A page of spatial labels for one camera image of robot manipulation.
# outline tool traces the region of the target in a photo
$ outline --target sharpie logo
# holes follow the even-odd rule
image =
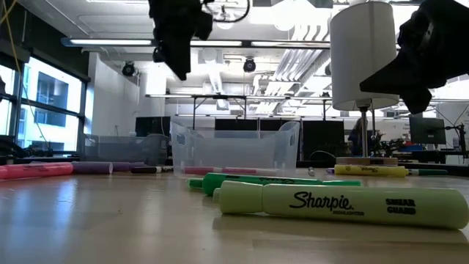
[[[360,167],[362,172],[378,172],[377,168]]]
[[[353,210],[348,198],[343,195],[340,198],[336,197],[313,197],[311,192],[299,191],[293,196],[296,200],[300,201],[298,205],[290,205],[290,208],[328,208],[331,212],[334,209]]]

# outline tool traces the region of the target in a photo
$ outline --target wooden table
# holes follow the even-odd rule
[[[338,179],[316,171],[317,178]],[[309,177],[299,170],[298,177]],[[346,177],[368,187],[456,188],[457,177]],[[434,230],[222,216],[173,174],[0,183],[0,263],[469,263],[469,227]]]

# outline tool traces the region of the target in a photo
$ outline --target person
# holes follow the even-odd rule
[[[368,120],[365,124],[365,129],[368,128]],[[352,155],[363,155],[363,148],[362,148],[362,140],[361,140],[361,132],[363,126],[361,124],[361,118],[357,120],[355,125],[353,126],[352,131],[350,132],[348,142],[350,144],[350,152]],[[371,147],[371,135],[367,134],[368,137],[368,146]]]

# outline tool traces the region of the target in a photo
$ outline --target white wall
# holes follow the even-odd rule
[[[103,63],[99,54],[89,55],[85,133],[127,136],[135,131],[140,88]]]
[[[155,94],[164,95],[166,92],[166,77],[158,78],[158,76],[154,76],[154,74],[155,73],[144,73],[140,75],[139,117],[164,117],[165,115],[165,98],[145,97],[147,93],[152,93],[149,92],[149,90],[153,88],[157,88],[158,90],[163,88],[163,91],[159,91]]]

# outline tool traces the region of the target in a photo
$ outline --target table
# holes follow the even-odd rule
[[[298,177],[307,176],[306,170]],[[323,169],[317,178],[336,180]],[[368,187],[456,188],[457,177],[339,177]],[[468,263],[469,227],[435,230],[221,215],[173,174],[0,183],[0,263]]]

